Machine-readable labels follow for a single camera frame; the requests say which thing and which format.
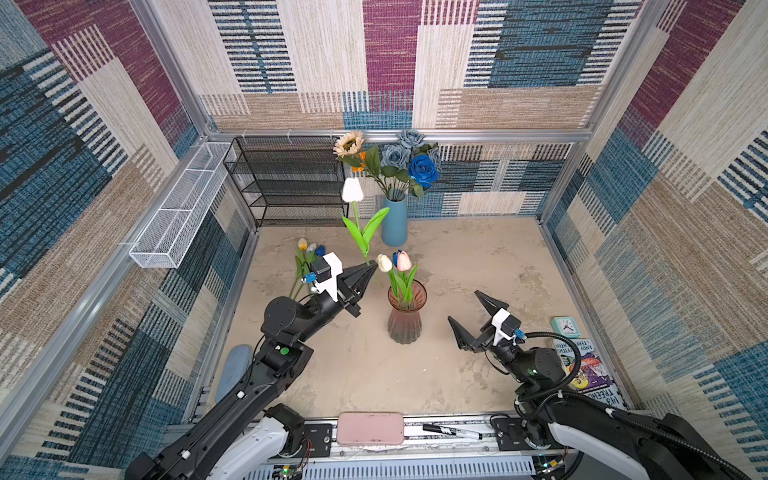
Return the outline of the cream white tulip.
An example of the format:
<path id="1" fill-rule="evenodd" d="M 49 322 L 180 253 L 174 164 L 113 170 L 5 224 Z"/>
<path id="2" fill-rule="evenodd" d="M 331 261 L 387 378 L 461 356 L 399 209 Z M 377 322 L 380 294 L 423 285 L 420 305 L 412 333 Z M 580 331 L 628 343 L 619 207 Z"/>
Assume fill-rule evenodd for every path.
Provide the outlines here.
<path id="1" fill-rule="evenodd" d="M 403 300 L 403 289 L 401 288 L 402 278 L 397 273 L 397 269 L 393 264 L 389 256 L 379 254 L 376 258 L 376 263 L 381 272 L 388 275 L 390 280 L 390 288 L 393 295 L 399 301 Z"/>

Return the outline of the yellow tulip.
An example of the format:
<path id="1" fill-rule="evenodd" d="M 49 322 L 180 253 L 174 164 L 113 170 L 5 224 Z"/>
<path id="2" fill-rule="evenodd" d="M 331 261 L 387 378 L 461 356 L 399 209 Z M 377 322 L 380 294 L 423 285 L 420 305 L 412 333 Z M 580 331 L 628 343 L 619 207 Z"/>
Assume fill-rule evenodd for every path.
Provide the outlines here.
<path id="1" fill-rule="evenodd" d="M 295 262 L 295 278 L 289 296 L 296 299 L 303 285 L 304 277 L 309 273 L 309 265 L 306 254 L 308 253 L 309 243 L 306 238 L 300 238 L 297 242 Z"/>

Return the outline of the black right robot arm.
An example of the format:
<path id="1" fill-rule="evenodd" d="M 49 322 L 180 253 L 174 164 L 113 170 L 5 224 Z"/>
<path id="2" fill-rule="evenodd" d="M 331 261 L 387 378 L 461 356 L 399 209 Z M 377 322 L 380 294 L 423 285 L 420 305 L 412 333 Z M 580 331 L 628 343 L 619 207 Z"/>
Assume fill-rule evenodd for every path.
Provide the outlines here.
<path id="1" fill-rule="evenodd" d="M 514 408 L 531 447 L 573 448 L 630 479 L 746 478 L 682 417 L 658 419 L 573 391 L 581 354 L 571 339 L 548 335 L 571 349 L 574 363 L 567 370 L 557 350 L 525 346 L 543 335 L 523 332 L 507 303 L 481 291 L 475 295 L 490 316 L 480 334 L 473 336 L 454 318 L 448 322 L 459 349 L 493 356 L 518 382 Z"/>

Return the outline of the orange marigold flower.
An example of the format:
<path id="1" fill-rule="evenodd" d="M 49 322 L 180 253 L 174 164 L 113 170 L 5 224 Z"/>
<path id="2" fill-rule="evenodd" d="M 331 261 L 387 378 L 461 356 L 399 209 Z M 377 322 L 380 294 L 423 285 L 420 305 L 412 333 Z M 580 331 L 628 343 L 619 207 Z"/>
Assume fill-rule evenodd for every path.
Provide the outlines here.
<path id="1" fill-rule="evenodd" d="M 353 174 L 362 174 L 366 171 L 366 152 L 360 152 L 355 156 L 350 168 Z"/>

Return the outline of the pink tulip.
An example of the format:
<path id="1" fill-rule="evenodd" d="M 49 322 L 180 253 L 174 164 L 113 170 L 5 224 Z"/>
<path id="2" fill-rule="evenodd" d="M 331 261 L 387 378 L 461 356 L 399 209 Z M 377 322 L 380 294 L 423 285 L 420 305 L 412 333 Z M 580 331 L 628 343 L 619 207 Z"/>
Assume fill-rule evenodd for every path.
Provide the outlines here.
<path id="1" fill-rule="evenodd" d="M 402 278 L 401 288 L 403 289 L 403 300 L 401 302 L 404 305 L 411 305 L 415 297 L 414 283 L 418 265 L 413 263 L 410 256 L 405 251 L 399 251 L 401 251 L 401 253 L 398 259 L 398 268 L 396 269 L 397 273 Z"/>

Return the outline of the dark red glass vase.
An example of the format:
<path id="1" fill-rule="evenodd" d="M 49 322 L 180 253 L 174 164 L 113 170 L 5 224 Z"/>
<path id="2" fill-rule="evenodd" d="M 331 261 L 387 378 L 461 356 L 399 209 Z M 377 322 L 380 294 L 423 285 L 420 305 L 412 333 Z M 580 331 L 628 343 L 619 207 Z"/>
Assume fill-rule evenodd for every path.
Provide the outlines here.
<path id="1" fill-rule="evenodd" d="M 414 300 L 410 304 L 403 304 L 393 293 L 388 290 L 388 301 L 392 307 L 387 322 L 387 331 L 392 340 L 399 344 L 411 344 L 422 333 L 422 321 L 420 310 L 427 303 L 427 291 L 424 285 L 415 280 L 413 282 Z"/>

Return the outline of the blue rose bouquet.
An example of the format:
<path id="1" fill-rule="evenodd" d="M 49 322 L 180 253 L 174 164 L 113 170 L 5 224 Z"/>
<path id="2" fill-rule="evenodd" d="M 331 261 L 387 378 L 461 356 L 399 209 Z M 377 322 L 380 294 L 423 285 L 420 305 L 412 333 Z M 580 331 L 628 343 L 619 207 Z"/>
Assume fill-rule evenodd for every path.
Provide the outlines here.
<path id="1" fill-rule="evenodd" d="M 383 175 L 389 193 L 384 195 L 394 199 L 394 190 L 403 190 L 413 195 L 408 166 L 411 160 L 421 154 L 428 155 L 435 163 L 438 173 L 440 163 L 440 148 L 437 143 L 427 143 L 425 136 L 417 130 L 403 130 L 398 133 L 397 140 L 391 143 L 377 144 L 379 146 Z"/>

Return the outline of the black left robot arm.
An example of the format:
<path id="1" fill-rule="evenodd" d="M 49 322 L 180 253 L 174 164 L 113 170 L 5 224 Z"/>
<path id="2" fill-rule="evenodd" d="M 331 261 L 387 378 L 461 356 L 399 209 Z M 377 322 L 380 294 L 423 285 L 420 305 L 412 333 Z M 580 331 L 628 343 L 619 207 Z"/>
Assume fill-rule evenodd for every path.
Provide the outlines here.
<path id="1" fill-rule="evenodd" d="M 313 350 L 306 341 L 346 310 L 360 315 L 359 302 L 377 266 L 341 268 L 327 254 L 311 264 L 314 289 L 305 302 L 281 296 L 269 302 L 261 331 L 264 343 L 244 375 L 202 420 L 155 457 L 140 454 L 127 479 L 205 479 L 210 473 L 230 474 L 217 467 L 227 450 L 241 445 L 241 433 L 257 414 L 277 399 L 303 372 Z"/>

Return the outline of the cream sunflower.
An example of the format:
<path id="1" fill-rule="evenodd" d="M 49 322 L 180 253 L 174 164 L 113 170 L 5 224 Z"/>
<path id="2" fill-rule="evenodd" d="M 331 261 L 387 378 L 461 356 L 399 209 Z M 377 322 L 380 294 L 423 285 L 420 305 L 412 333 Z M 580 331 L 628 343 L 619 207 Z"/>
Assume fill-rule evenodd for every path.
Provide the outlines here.
<path id="1" fill-rule="evenodd" d="M 378 145 L 365 147 L 365 138 L 361 131 L 352 131 L 342 135 L 335 142 L 333 152 L 337 159 L 349 167 L 360 152 L 366 152 L 366 171 L 362 173 L 365 178 L 372 179 L 381 189 L 384 195 L 389 193 L 383 175 L 382 156 Z"/>

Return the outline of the light blue ceramic vase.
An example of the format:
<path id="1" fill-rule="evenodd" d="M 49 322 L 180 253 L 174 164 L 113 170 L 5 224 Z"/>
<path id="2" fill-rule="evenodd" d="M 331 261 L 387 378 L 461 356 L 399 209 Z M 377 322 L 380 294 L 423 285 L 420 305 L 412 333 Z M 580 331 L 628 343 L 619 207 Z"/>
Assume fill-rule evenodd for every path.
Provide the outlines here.
<path id="1" fill-rule="evenodd" d="M 405 244 L 408 235 L 408 200 L 403 190 L 394 190 L 393 195 L 394 199 L 385 196 L 383 200 L 383 206 L 389 212 L 381 224 L 381 238 L 390 247 L 400 247 Z"/>

